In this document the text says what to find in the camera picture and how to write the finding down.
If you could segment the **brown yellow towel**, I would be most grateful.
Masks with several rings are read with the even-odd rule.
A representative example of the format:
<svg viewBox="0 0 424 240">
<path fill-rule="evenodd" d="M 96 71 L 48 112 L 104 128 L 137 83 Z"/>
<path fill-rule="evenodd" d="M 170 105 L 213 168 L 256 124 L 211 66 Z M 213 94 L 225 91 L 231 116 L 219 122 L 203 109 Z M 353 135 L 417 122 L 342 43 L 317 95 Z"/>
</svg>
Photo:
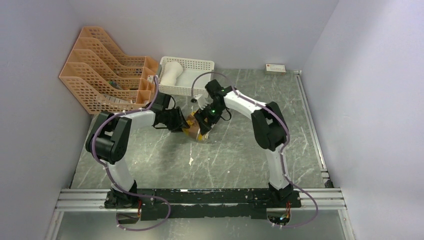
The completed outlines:
<svg viewBox="0 0 424 240">
<path fill-rule="evenodd" d="M 194 114 L 195 112 L 193 111 L 187 116 L 186 122 L 188 123 L 189 128 L 183 128 L 182 131 L 187 136 L 198 142 L 206 141 L 209 138 L 209 132 L 201 134 L 200 125 L 194 117 Z"/>
</svg>

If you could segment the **cream white towel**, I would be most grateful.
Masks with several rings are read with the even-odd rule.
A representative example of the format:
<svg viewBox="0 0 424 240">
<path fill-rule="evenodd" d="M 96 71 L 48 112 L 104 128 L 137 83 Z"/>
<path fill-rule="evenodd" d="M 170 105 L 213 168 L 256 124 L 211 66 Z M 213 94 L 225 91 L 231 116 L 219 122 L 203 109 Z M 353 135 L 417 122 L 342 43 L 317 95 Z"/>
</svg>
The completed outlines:
<svg viewBox="0 0 424 240">
<path fill-rule="evenodd" d="M 164 65 L 160 84 L 164 86 L 175 86 L 177 78 L 183 73 L 183 66 L 177 61 L 171 61 Z"/>
</svg>

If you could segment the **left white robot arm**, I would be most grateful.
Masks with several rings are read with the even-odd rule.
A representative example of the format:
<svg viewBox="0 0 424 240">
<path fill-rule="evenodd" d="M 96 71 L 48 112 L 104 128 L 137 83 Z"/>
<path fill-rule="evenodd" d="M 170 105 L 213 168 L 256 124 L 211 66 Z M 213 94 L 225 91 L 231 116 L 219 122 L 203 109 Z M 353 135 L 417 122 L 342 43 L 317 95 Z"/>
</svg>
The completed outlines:
<svg viewBox="0 0 424 240">
<path fill-rule="evenodd" d="M 170 132 L 182 132 L 189 128 L 180 107 L 169 107 L 171 95 L 158 93 L 158 96 L 145 107 L 120 115 L 102 111 L 91 129 L 85 142 L 85 149 L 96 155 L 102 165 L 106 166 L 117 186 L 113 185 L 105 202 L 106 208 L 134 207 L 139 200 L 137 183 L 129 173 L 124 160 L 130 134 L 144 127 L 158 128 Z"/>
</svg>

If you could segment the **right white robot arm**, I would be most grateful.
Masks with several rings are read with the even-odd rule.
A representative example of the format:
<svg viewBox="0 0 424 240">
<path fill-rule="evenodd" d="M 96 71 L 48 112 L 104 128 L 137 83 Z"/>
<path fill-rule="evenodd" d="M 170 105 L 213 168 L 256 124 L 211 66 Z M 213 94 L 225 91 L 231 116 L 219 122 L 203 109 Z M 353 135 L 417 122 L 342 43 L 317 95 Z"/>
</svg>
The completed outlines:
<svg viewBox="0 0 424 240">
<path fill-rule="evenodd" d="M 289 130 L 278 104 L 256 101 L 230 86 L 222 87 L 215 79 L 207 83 L 205 89 L 212 103 L 194 113 L 199 134 L 208 134 L 225 110 L 234 110 L 251 120 L 254 138 L 265 150 L 268 162 L 270 202 L 275 207 L 282 207 L 294 187 L 287 175 L 287 163 L 282 153 L 289 142 Z"/>
</svg>

